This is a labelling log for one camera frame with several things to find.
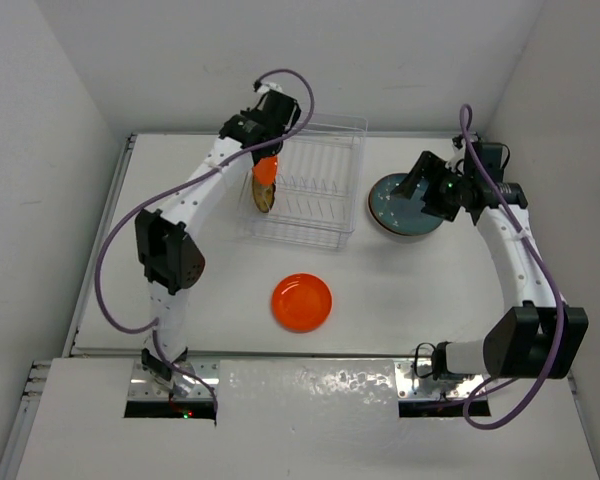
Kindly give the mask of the yellow brown plate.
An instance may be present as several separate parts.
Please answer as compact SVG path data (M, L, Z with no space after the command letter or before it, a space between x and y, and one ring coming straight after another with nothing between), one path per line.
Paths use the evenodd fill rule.
M275 203L276 184L263 185L253 177L251 192L257 210L261 213L269 213Z

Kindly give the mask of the orange plate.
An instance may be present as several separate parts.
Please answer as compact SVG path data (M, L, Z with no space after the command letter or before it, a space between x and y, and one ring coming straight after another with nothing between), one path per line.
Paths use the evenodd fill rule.
M309 273L282 279L271 295L271 312L276 322L294 333L309 333L328 319L333 297L328 285Z
M278 170L278 156L261 158L252 168L253 178L263 187L274 184Z

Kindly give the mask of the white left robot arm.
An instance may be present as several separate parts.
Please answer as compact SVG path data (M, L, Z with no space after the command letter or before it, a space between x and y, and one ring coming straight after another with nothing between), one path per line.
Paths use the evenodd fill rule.
M154 211L142 210L134 227L138 257L148 281L150 318L156 322L142 350L142 364L171 382L172 363L186 357L183 334L188 290L200 279L205 258L195 243L200 228L229 187L263 158L282 149L280 142L245 152L286 134L298 121L298 101L271 84L258 88L259 102L232 116L211 150L190 176L202 180L174 193Z

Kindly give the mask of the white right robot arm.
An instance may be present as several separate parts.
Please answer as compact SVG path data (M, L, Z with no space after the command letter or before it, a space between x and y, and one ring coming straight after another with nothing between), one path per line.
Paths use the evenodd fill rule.
M499 322L481 340L438 343L430 375L536 379L549 364L548 378L562 379L584 339L587 314L551 288L539 264L522 187L501 179L489 185L468 154L462 163L467 172L423 151L392 191L397 197L419 196L422 213L442 220L454 221L465 210L487 245L502 290L505 313Z

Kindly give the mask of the red teal floral plate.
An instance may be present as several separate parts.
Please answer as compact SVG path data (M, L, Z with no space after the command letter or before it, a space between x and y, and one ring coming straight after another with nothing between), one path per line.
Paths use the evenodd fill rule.
M422 240L442 221L421 212L421 202L391 194L369 194L367 213L372 225L387 238L401 243Z

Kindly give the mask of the dark teal plate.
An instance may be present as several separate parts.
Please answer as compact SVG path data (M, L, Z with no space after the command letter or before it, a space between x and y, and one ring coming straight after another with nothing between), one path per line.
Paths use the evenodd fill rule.
M391 194L406 177L407 173L392 173L374 184L367 200L371 216L381 227L396 235L429 234L442 224L442 220L422 212L422 197L428 183L422 179L410 199Z

